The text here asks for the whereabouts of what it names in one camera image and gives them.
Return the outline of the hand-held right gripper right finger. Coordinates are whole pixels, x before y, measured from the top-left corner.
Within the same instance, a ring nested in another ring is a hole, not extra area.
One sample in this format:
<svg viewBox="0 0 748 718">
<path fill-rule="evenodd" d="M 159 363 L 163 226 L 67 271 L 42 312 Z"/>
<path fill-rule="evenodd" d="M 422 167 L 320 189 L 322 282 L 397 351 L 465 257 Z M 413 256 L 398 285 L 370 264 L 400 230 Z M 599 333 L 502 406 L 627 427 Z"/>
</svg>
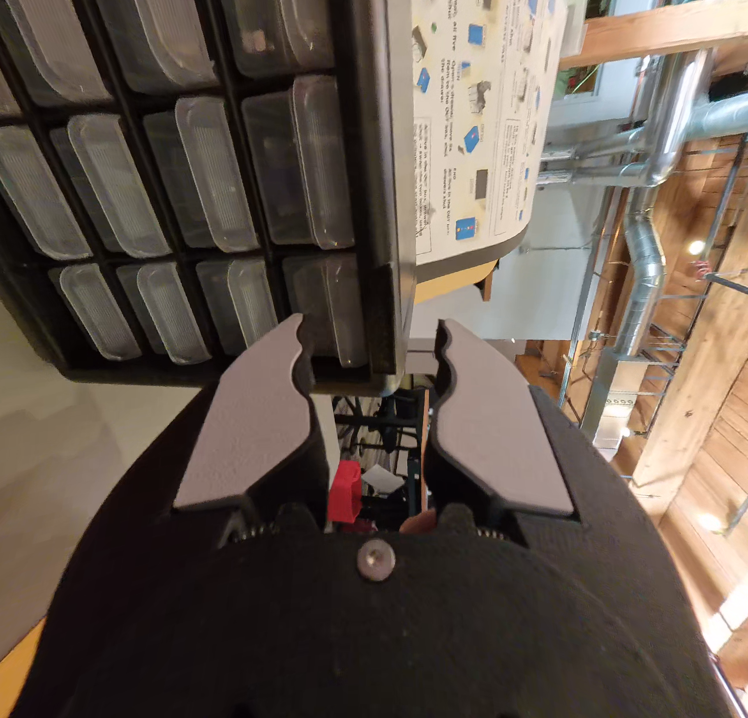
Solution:
<svg viewBox="0 0 748 718">
<path fill-rule="evenodd" d="M 568 519 L 575 506 L 533 392 L 516 366 L 455 320 L 440 320 L 425 481 L 435 507 L 475 521 L 509 512 Z"/>
</svg>

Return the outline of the white paper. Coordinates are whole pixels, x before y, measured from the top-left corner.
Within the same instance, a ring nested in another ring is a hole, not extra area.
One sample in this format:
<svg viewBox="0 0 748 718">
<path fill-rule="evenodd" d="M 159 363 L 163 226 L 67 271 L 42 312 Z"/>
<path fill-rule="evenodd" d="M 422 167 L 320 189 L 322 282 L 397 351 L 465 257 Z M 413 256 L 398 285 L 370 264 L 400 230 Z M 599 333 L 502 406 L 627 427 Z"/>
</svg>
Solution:
<svg viewBox="0 0 748 718">
<path fill-rule="evenodd" d="M 363 473 L 361 481 L 373 494 L 380 496 L 391 495 L 406 484 L 406 480 L 403 477 L 392 473 L 378 464 L 373 465 Z"/>
</svg>

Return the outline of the silver ventilation duct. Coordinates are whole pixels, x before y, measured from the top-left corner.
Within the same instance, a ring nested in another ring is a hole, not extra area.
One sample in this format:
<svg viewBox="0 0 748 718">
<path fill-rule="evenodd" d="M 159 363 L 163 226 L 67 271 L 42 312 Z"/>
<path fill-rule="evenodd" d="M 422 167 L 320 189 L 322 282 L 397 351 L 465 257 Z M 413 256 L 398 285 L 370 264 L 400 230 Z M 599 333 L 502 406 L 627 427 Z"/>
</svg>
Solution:
<svg viewBox="0 0 748 718">
<path fill-rule="evenodd" d="M 701 0 L 671 0 L 670 5 L 694 1 Z M 601 355 L 580 424 L 604 459 L 617 453 L 652 365 L 640 351 L 666 281 L 665 256 L 652 219 L 659 188 L 686 143 L 746 127 L 746 96 L 708 101 L 714 49 L 650 56 L 655 88 L 649 117 L 640 127 L 576 144 L 548 145 L 542 153 L 542 162 L 574 166 L 540 174 L 539 187 L 569 183 L 629 190 L 623 230 L 633 269 L 631 293 L 615 342 Z"/>
</svg>

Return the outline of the red bin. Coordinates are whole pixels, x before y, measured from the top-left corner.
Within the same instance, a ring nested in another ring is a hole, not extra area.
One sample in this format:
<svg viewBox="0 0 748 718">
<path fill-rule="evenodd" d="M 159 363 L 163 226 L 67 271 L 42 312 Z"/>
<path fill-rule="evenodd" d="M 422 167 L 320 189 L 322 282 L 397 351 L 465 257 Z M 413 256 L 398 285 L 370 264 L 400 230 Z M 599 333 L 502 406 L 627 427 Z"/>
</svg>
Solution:
<svg viewBox="0 0 748 718">
<path fill-rule="evenodd" d="M 331 523 L 354 524 L 362 508 L 360 462 L 341 460 L 328 493 L 327 519 Z"/>
</svg>

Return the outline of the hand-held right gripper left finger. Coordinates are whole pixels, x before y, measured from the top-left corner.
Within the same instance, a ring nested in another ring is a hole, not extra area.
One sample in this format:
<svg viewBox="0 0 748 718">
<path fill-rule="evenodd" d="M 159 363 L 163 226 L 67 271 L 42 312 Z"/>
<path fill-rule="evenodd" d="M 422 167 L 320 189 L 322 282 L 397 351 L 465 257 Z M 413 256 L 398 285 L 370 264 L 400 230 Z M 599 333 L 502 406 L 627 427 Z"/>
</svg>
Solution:
<svg viewBox="0 0 748 718">
<path fill-rule="evenodd" d="M 180 512 L 239 508 L 274 521 L 287 504 L 327 521 L 329 462 L 310 397 L 313 373 L 295 313 L 246 349 L 219 380 L 182 476 Z"/>
</svg>

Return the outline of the black metal stand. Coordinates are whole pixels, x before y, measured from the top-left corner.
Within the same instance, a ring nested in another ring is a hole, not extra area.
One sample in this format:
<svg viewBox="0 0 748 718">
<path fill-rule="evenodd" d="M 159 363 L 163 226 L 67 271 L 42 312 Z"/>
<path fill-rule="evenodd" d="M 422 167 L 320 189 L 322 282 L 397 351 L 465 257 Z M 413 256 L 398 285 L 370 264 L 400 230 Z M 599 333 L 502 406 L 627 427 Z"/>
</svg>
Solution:
<svg viewBox="0 0 748 718">
<path fill-rule="evenodd" d="M 423 389 L 398 389 L 381 397 L 373 414 L 364 413 L 361 397 L 333 396 L 334 422 L 342 428 L 348 454 L 421 450 L 428 417 L 427 396 Z"/>
</svg>

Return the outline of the wooden ceiling beam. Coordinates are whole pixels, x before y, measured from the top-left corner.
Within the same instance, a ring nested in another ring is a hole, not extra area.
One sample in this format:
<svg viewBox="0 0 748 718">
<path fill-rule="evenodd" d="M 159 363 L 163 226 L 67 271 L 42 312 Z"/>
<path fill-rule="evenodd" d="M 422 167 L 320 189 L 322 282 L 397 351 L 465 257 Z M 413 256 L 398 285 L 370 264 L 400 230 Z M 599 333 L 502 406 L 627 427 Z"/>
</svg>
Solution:
<svg viewBox="0 0 748 718">
<path fill-rule="evenodd" d="M 587 21 L 580 52 L 561 58 L 558 69 L 712 49 L 746 37 L 747 0 L 667 5 Z"/>
<path fill-rule="evenodd" d="M 706 301 L 631 480 L 652 515 L 676 496 L 746 363 L 746 268 L 740 276 L 696 266 Z"/>
</svg>

